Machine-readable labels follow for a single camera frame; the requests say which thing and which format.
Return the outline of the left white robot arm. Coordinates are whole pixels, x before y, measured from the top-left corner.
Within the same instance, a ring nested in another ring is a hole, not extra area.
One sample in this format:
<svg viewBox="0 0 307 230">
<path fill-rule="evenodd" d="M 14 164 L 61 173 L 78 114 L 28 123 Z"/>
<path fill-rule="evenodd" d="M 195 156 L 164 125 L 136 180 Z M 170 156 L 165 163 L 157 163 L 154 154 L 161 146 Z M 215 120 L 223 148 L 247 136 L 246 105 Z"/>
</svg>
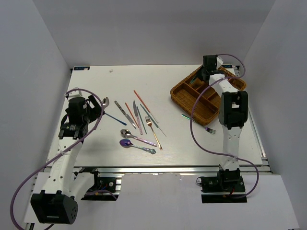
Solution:
<svg viewBox="0 0 307 230">
<path fill-rule="evenodd" d="M 58 154 L 50 174 L 39 193 L 32 194 L 30 204 L 43 224 L 73 224 L 78 213 L 78 203 L 88 190 L 97 191 L 101 179 L 88 172 L 73 178 L 76 158 L 90 134 L 88 126 L 102 118 L 101 100 L 93 95 L 68 96 L 68 108 L 60 126 Z"/>
</svg>

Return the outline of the silver patterned table knife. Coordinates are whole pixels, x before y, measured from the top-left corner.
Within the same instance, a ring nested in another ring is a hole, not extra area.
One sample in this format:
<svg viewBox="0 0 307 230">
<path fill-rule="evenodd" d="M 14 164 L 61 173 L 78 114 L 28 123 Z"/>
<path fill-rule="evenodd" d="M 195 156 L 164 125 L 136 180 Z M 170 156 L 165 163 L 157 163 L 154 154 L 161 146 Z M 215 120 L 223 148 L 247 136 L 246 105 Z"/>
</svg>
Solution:
<svg viewBox="0 0 307 230">
<path fill-rule="evenodd" d="M 127 120 L 131 123 L 131 125 L 136 128 L 136 125 L 132 118 L 124 111 L 124 109 L 120 106 L 120 104 L 117 101 L 114 101 L 115 105 L 118 107 L 118 109 L 123 113 L 123 115 L 127 118 Z"/>
</svg>

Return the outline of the rose gold fork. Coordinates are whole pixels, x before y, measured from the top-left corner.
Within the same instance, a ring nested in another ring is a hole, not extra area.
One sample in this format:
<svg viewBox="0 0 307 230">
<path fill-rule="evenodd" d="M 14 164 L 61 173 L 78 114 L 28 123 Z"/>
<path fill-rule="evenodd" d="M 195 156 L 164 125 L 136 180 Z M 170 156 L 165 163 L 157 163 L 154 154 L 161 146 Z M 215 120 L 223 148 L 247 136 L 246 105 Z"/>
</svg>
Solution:
<svg viewBox="0 0 307 230">
<path fill-rule="evenodd" d="M 145 120 L 146 120 L 147 125 L 149 126 L 149 128 L 151 129 L 151 131 L 152 131 L 152 133 L 154 135 L 154 138 L 155 138 L 155 140 L 157 142 L 157 145 L 158 145 L 159 149 L 163 150 L 163 147 L 162 147 L 160 141 L 158 140 L 157 135 L 156 135 L 156 133 L 155 133 L 153 127 L 152 127 L 152 121 L 150 120 L 149 116 L 146 116 Z"/>
</svg>

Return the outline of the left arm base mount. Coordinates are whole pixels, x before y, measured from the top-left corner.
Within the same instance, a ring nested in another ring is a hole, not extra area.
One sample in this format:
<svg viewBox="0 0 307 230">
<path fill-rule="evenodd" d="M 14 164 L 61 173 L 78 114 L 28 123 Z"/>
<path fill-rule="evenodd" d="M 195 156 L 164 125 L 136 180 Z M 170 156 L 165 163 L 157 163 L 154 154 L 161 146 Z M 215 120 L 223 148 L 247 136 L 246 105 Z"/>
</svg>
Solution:
<svg viewBox="0 0 307 230">
<path fill-rule="evenodd" d="M 116 201 L 119 196 L 118 179 L 114 176 L 103 176 L 93 172 L 94 185 L 90 187 L 82 200 L 84 201 Z"/>
</svg>

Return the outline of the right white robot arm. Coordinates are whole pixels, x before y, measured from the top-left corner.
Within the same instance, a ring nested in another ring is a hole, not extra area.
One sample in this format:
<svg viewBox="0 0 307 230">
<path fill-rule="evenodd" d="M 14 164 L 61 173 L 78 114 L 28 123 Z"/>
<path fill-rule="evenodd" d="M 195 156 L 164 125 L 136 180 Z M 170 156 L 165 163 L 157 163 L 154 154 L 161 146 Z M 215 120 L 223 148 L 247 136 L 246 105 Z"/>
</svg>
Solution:
<svg viewBox="0 0 307 230">
<path fill-rule="evenodd" d="M 236 171 L 239 168 L 239 140 L 248 118 L 248 94 L 239 91 L 226 75 L 218 70 L 223 60 L 218 55 L 203 56 L 203 64 L 197 78 L 213 86 L 221 98 L 218 119 L 223 128 L 223 154 L 221 171 Z"/>
</svg>

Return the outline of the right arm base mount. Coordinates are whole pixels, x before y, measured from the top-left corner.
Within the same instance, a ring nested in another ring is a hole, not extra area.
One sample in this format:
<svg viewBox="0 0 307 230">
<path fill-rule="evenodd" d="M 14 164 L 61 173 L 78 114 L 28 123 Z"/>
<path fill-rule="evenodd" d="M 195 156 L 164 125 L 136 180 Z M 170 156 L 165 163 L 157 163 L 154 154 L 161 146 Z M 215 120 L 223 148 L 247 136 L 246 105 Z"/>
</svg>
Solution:
<svg viewBox="0 0 307 230">
<path fill-rule="evenodd" d="M 246 203 L 246 190 L 241 172 L 219 169 L 216 176 L 201 176 L 196 179 L 201 187 L 204 204 Z"/>
</svg>

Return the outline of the iridescent rainbow fork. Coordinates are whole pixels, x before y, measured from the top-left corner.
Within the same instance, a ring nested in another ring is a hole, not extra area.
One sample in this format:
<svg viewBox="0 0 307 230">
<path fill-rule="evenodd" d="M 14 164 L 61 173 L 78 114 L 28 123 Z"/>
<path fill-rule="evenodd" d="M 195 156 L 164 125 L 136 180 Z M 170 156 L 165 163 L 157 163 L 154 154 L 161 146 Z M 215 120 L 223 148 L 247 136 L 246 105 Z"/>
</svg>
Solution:
<svg viewBox="0 0 307 230">
<path fill-rule="evenodd" d="M 186 118 L 186 119 L 188 119 L 188 120 L 190 120 L 190 117 L 187 116 L 187 115 L 182 114 L 181 116 L 184 117 L 184 118 Z M 201 126 L 202 128 L 204 128 L 204 129 L 205 129 L 208 133 L 210 133 L 210 134 L 215 134 L 215 133 L 216 133 L 216 130 L 211 129 L 211 128 L 207 127 L 207 126 L 203 126 L 203 125 L 201 125 L 199 122 L 195 121 L 194 119 L 192 120 L 192 122 L 198 124 L 199 126 Z"/>
</svg>

